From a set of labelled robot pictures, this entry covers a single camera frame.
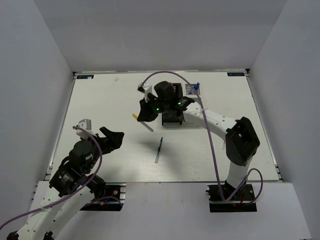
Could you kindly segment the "yellow cap marker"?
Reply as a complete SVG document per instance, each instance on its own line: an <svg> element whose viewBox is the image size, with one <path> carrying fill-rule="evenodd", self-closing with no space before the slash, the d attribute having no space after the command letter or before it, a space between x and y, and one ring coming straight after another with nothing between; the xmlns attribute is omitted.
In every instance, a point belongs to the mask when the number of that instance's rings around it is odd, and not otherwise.
<svg viewBox="0 0 320 240"><path fill-rule="evenodd" d="M138 120L138 116L136 115L136 114L132 114L132 117L133 118L135 118L136 120ZM142 126L144 126L147 130L149 130L151 133L153 133L154 132L154 130L147 124L147 123L145 123L145 122L143 122L143 121L140 121L139 122Z"/></svg>

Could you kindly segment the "blue cap spray bottle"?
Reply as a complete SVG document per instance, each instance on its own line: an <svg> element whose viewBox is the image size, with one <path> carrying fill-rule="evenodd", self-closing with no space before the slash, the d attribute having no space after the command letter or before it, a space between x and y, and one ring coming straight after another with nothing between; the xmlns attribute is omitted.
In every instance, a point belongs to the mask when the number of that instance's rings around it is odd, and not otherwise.
<svg viewBox="0 0 320 240"><path fill-rule="evenodd" d="M189 91L190 95L199 95L200 94L200 83L197 82L196 84L194 84L190 91Z"/></svg>

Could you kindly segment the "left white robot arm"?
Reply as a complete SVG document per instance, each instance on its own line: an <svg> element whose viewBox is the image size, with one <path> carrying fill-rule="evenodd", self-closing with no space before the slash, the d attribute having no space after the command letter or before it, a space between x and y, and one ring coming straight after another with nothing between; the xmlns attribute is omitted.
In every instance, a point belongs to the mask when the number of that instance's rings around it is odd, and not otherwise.
<svg viewBox="0 0 320 240"><path fill-rule="evenodd" d="M80 125L73 129L80 140L51 177L40 207L25 213L28 220L9 233L8 240L53 240L83 207L111 199L121 202L97 173L103 156L119 149L125 134L104 126L99 129L103 137Z"/></svg>

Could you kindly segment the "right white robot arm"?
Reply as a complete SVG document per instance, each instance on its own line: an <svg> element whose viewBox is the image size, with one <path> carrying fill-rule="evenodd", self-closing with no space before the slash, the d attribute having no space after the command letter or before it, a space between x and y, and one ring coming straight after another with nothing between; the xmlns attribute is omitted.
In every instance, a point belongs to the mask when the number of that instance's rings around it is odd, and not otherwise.
<svg viewBox="0 0 320 240"><path fill-rule="evenodd" d="M137 90L144 94L140 100L139 122L153 122L159 114L194 124L215 134L225 142L226 156L230 161L226 178L226 195L236 200L244 193L242 184L249 165L260 146L260 140L251 121L242 117L233 119L205 109L194 98L178 96L171 83L162 81L155 86L141 83Z"/></svg>

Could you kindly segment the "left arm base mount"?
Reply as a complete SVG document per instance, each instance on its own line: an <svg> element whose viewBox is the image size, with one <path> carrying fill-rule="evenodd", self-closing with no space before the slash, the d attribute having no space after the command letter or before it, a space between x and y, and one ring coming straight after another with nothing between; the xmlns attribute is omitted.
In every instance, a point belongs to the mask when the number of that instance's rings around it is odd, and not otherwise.
<svg viewBox="0 0 320 240"><path fill-rule="evenodd" d="M107 184L102 193L85 204L80 210L87 212L120 212L125 203L126 184Z"/></svg>

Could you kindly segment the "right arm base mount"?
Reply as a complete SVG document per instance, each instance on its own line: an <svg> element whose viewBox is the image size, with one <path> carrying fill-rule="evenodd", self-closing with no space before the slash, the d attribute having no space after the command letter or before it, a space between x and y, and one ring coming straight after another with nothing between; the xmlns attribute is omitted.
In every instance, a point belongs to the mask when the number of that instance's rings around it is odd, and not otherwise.
<svg viewBox="0 0 320 240"><path fill-rule="evenodd" d="M252 184L246 184L229 201L223 201L217 184L209 184L206 190L209 196L211 213L250 213L257 212L255 193Z"/></svg>

